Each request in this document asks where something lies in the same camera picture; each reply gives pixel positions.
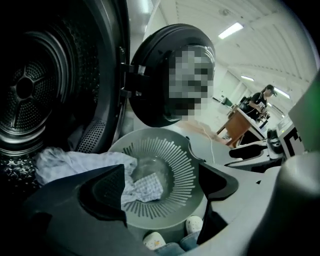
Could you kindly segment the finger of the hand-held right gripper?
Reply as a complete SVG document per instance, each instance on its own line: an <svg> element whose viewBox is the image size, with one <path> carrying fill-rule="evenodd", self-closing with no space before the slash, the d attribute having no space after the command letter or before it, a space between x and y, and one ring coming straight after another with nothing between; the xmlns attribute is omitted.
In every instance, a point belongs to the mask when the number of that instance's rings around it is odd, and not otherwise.
<svg viewBox="0 0 320 256"><path fill-rule="evenodd" d="M249 144L240 145L229 151L229 156L232 158L251 159L263 155L264 150L267 149L266 141L255 141Z"/></svg>

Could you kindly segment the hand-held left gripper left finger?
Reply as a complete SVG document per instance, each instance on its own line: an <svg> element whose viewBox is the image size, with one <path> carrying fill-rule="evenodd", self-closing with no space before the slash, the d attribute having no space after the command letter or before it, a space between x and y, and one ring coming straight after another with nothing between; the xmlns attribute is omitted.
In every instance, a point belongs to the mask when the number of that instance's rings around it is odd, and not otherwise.
<svg viewBox="0 0 320 256"><path fill-rule="evenodd" d="M123 164L93 169L31 195L22 226L35 256L156 256L128 230L124 174Z"/></svg>

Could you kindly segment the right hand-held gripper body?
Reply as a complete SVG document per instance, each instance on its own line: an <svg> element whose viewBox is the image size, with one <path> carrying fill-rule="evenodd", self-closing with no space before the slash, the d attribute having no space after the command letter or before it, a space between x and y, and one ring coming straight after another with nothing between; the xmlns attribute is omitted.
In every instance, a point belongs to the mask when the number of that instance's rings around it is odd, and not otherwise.
<svg viewBox="0 0 320 256"><path fill-rule="evenodd" d="M287 129L269 129L267 131L267 145L278 155L286 159L304 153L302 139L294 126Z"/></svg>

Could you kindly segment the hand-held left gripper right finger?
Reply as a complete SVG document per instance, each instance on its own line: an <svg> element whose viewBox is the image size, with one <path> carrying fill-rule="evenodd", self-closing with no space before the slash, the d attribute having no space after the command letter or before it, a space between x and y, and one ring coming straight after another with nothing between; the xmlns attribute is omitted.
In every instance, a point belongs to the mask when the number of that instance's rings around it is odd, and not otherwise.
<svg viewBox="0 0 320 256"><path fill-rule="evenodd" d="M270 202L280 167L264 173L199 164L199 184L207 197L202 246L247 246Z"/></svg>

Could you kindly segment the white slotted laundry basket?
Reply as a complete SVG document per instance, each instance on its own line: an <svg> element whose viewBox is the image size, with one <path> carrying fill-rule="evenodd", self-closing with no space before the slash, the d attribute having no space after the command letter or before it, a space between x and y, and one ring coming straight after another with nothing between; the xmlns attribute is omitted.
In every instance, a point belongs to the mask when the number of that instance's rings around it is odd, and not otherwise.
<svg viewBox="0 0 320 256"><path fill-rule="evenodd" d="M185 221L201 204L199 165L188 137L165 128L144 128L116 141L110 152L137 159L134 181L156 174L163 188L161 198L124 204L127 223L144 230L168 229Z"/></svg>

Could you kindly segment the blue checked clothes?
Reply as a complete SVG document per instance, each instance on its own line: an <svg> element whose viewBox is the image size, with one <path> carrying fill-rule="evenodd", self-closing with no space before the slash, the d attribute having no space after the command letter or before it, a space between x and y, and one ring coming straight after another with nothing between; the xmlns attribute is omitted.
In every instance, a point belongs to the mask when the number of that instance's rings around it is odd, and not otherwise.
<svg viewBox="0 0 320 256"><path fill-rule="evenodd" d="M121 152L96 154L47 147L35 157L35 177L43 186L57 179L120 164L124 165L125 184L121 195L122 205L134 201L148 203L162 197L164 189L157 174L152 171L134 181L132 175L138 167L138 160Z"/></svg>

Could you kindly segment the grey garment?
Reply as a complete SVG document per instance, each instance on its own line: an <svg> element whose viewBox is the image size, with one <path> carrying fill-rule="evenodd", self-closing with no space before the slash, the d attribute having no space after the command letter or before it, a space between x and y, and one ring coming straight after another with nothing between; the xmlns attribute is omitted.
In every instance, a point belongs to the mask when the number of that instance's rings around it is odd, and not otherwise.
<svg viewBox="0 0 320 256"><path fill-rule="evenodd" d="M67 138L67 150L75 151L77 149L78 144L81 141L83 133L85 131L85 126L79 125Z"/></svg>

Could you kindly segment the black washing machine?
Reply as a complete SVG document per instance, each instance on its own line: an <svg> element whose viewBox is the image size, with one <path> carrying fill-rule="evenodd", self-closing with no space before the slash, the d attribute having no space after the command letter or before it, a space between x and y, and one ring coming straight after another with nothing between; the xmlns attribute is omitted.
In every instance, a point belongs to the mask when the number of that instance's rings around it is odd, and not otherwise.
<svg viewBox="0 0 320 256"><path fill-rule="evenodd" d="M126 0L0 0L0 197L33 193L36 154L80 125L75 152L111 146L129 45Z"/></svg>

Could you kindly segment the black washing machine door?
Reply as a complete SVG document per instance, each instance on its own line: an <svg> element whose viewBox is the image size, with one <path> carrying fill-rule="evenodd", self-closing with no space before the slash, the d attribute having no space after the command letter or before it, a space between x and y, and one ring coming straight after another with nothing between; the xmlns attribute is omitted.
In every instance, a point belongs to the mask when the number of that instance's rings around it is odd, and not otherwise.
<svg viewBox="0 0 320 256"><path fill-rule="evenodd" d="M130 65L133 112L149 127L166 127L200 112L213 88L215 49L199 28L172 24L145 39Z"/></svg>

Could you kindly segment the brown counter with white top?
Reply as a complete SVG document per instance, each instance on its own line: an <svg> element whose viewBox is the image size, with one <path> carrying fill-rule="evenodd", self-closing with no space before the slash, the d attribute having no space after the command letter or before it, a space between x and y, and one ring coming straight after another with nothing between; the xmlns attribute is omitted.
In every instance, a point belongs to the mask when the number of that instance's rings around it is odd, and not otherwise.
<svg viewBox="0 0 320 256"><path fill-rule="evenodd" d="M238 141L242 141L246 132L251 132L258 141L266 139L265 133L259 128L256 122L247 116L238 106L233 108L228 116L226 123L216 132L218 135L226 130L229 139L226 139L225 145L235 147Z"/></svg>

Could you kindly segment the person's right white shoe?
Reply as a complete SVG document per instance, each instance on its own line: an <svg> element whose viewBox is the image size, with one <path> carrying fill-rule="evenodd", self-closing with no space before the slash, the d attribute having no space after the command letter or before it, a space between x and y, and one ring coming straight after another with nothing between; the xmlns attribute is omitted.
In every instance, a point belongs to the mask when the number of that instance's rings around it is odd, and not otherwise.
<svg viewBox="0 0 320 256"><path fill-rule="evenodd" d="M188 235L198 233L202 230L203 220L199 216L192 215L185 221L185 229Z"/></svg>

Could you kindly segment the person's white shoe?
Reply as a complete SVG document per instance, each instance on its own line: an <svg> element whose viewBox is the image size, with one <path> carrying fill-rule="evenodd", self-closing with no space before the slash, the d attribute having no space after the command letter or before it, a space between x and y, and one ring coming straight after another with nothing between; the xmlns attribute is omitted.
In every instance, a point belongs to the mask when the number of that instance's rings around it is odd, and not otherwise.
<svg viewBox="0 0 320 256"><path fill-rule="evenodd" d="M185 229L188 235L198 233L202 230L203 220L199 216L192 215L185 221Z"/></svg>
<svg viewBox="0 0 320 256"><path fill-rule="evenodd" d="M159 232L152 232L143 239L143 244L151 251L162 248L167 243Z"/></svg>

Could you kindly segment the person's blue jeans legs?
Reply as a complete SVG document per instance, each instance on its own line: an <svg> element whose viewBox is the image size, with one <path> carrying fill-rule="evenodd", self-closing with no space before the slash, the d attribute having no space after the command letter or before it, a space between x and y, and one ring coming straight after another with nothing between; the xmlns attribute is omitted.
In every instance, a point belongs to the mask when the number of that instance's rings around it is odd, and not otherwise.
<svg viewBox="0 0 320 256"><path fill-rule="evenodd" d="M154 252L158 256L179 256L190 250L195 249L198 244L197 240L200 235L200 231L188 234L186 237L180 240L179 243L170 242L164 246L156 249Z"/></svg>

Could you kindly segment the person's left white shoe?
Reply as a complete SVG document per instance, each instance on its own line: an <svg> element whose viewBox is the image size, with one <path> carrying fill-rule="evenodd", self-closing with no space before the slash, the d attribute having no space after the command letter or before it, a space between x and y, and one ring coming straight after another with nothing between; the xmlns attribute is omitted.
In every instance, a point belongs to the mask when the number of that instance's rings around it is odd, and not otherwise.
<svg viewBox="0 0 320 256"><path fill-rule="evenodd" d="M143 244L151 251L162 248L167 243L159 232L152 232L143 239Z"/></svg>

